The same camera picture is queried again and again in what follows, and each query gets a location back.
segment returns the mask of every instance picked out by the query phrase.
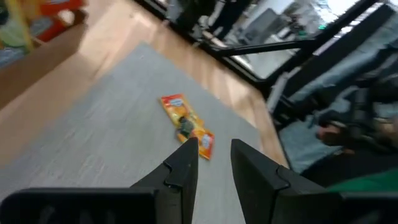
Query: gray tabletop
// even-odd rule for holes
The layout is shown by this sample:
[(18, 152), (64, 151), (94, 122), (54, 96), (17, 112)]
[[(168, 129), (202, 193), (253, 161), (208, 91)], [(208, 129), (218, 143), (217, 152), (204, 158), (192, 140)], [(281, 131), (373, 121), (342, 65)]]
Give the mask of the gray tabletop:
[(146, 44), (0, 170), (0, 197), (26, 187), (129, 187), (180, 145), (159, 103), (184, 93), (215, 134), (213, 157), (200, 158), (193, 223), (244, 223), (230, 146), (257, 148), (257, 130)]

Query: wooden floor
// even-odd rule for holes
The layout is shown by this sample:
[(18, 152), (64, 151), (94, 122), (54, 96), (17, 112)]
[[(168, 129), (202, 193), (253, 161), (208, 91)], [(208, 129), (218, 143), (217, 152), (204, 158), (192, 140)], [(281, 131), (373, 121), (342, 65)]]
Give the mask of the wooden floor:
[(261, 134), (265, 155), (287, 166), (261, 94), (213, 57), (164, 27), (132, 1), (90, 0), (88, 32), (77, 54), (0, 111), (0, 164), (15, 158), (113, 65), (147, 42)]

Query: orange snack packet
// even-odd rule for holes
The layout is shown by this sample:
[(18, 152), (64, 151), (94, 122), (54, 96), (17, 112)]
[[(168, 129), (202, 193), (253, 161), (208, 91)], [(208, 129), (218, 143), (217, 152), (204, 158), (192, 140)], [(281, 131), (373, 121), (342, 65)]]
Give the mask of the orange snack packet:
[(166, 110), (166, 113), (176, 127), (180, 125), (178, 119), (183, 116), (188, 116), (197, 126), (204, 125), (203, 120), (199, 119), (198, 115), (194, 112), (183, 94), (162, 96), (160, 101), (164, 110)]
[(199, 155), (210, 159), (214, 143), (214, 134), (203, 127), (204, 122), (182, 94), (163, 96), (162, 106), (177, 127), (177, 138), (184, 143), (189, 138), (199, 140)]
[(214, 143), (214, 134), (200, 126), (193, 127), (189, 132), (189, 128), (187, 129), (187, 126), (189, 126), (189, 124), (186, 124), (186, 122), (181, 123), (180, 127), (177, 129), (178, 139), (184, 143), (189, 138), (198, 138), (199, 155), (210, 160)]

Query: snack bag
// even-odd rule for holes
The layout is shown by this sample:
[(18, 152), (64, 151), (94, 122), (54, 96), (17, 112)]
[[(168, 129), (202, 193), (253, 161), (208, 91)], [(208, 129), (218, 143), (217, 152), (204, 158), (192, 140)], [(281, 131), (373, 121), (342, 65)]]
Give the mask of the snack bag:
[(210, 159), (214, 134), (203, 127), (201, 120), (182, 94), (163, 96), (162, 105), (173, 124), (177, 127), (177, 137), (184, 143), (191, 137), (199, 140), (199, 155)]
[(214, 143), (214, 134), (201, 126), (195, 126), (195, 124), (186, 117), (181, 117), (178, 121), (180, 123), (177, 129), (178, 139), (184, 143), (189, 138), (198, 138), (199, 155), (205, 159), (210, 159)]
[(194, 122), (197, 126), (204, 125), (203, 121), (199, 119), (198, 115), (194, 112), (191, 105), (182, 94), (162, 96), (160, 101), (176, 127), (180, 126), (178, 120), (183, 116), (189, 117), (189, 120)]

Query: green object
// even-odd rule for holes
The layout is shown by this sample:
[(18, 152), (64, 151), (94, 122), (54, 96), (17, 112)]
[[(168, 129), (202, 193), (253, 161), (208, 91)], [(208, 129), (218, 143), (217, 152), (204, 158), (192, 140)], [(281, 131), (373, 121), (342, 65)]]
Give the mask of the green object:
[(0, 40), (2, 40), (7, 47), (24, 47), (26, 44), (24, 33), (20, 25), (14, 19), (9, 19), (8, 22), (0, 28)]
[(398, 191), (398, 169), (367, 175), (333, 185), (328, 188), (331, 192), (388, 192)]

